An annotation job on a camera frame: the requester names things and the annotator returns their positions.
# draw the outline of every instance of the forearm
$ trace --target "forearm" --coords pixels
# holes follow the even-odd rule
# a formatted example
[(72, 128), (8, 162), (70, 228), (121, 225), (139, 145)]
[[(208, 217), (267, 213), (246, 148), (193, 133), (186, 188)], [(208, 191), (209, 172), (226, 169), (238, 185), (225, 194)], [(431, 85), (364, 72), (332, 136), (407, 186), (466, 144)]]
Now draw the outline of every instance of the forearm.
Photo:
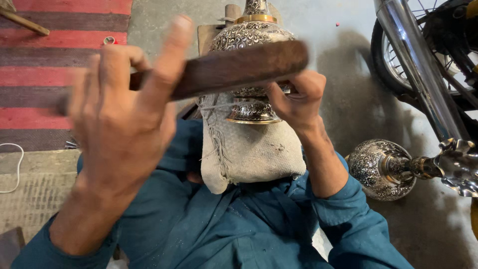
[(339, 192), (347, 183), (348, 172), (334, 151), (322, 118), (317, 116), (310, 127), (296, 133), (304, 147), (314, 195), (327, 198)]
[(134, 199), (132, 194), (111, 197), (99, 190), (89, 190), (83, 176), (80, 173), (49, 230), (52, 243), (75, 256), (97, 250)]

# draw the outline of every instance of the gold band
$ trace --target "gold band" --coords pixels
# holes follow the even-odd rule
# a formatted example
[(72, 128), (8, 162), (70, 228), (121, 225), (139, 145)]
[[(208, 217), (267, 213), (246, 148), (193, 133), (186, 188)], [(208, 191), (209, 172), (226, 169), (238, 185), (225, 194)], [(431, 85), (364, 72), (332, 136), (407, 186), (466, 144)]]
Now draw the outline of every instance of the gold band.
[(270, 120), (270, 121), (240, 121), (240, 120), (233, 120), (230, 118), (226, 118), (226, 121), (232, 122), (232, 123), (245, 123), (245, 124), (271, 124), (271, 123), (279, 123), (282, 120)]
[(238, 24), (238, 23), (241, 23), (241, 22), (253, 22), (253, 21), (277, 23), (277, 19), (270, 16), (270, 15), (255, 14), (255, 15), (242, 16), (242, 17), (238, 18), (234, 22), (234, 24)]

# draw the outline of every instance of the red carpet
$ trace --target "red carpet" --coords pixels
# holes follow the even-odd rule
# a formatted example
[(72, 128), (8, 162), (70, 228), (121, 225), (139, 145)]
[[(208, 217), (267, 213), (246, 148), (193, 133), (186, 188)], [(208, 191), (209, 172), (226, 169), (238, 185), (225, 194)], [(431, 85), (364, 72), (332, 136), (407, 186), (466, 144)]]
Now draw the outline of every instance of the red carpet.
[[(126, 44), (132, 0), (13, 0), (17, 14), (48, 30), (38, 36), (0, 17), (0, 144), (25, 151), (64, 149), (64, 117), (47, 108), (67, 91), (66, 74), (113, 36)], [(0, 152), (17, 151), (1, 147)]]

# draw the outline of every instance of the burlap cloth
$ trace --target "burlap cloth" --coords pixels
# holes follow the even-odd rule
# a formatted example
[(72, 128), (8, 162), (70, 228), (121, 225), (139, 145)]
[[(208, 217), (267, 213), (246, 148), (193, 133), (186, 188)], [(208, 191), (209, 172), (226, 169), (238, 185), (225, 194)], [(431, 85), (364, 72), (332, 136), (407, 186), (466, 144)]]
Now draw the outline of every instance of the burlap cloth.
[(238, 182), (271, 181), (305, 173), (301, 143), (286, 123), (240, 124), (226, 121), (232, 96), (200, 99), (204, 122), (201, 174), (214, 194)]

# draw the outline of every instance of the person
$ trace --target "person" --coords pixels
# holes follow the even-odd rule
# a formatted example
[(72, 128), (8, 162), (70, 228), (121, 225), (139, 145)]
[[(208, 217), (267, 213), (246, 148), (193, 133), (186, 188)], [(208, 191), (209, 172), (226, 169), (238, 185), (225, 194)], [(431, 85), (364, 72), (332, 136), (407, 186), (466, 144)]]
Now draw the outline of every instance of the person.
[[(12, 268), (105, 268), (116, 245), (129, 268), (410, 268), (327, 137), (316, 72), (291, 80), (295, 94), (265, 87), (303, 145), (304, 176), (220, 195), (195, 183), (202, 122), (176, 122), (169, 102), (192, 33), (177, 16), (140, 91), (129, 90), (130, 67), (151, 67), (138, 47), (105, 46), (76, 73), (68, 115), (83, 149), (78, 178)], [(328, 262), (312, 246), (317, 221), (333, 246)]]

